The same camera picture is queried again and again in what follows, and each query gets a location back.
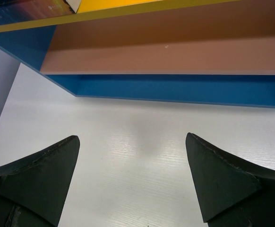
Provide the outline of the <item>Jane Eyre book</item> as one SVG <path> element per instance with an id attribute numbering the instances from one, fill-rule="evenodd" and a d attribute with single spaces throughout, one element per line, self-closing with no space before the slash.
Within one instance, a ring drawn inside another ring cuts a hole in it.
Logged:
<path id="1" fill-rule="evenodd" d="M 0 26 L 75 14 L 81 0 L 0 0 Z"/>

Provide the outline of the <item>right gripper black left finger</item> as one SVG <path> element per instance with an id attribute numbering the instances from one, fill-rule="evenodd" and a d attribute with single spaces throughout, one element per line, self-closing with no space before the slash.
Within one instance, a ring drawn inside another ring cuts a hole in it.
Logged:
<path id="1" fill-rule="evenodd" d="M 79 148 L 72 135 L 0 166 L 0 227 L 58 226 Z"/>

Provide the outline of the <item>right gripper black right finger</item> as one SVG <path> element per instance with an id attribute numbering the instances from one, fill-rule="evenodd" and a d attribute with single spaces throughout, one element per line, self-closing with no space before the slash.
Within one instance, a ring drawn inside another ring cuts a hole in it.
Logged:
<path id="1" fill-rule="evenodd" d="M 275 170 L 186 136 L 203 222 L 210 227 L 275 227 Z"/>

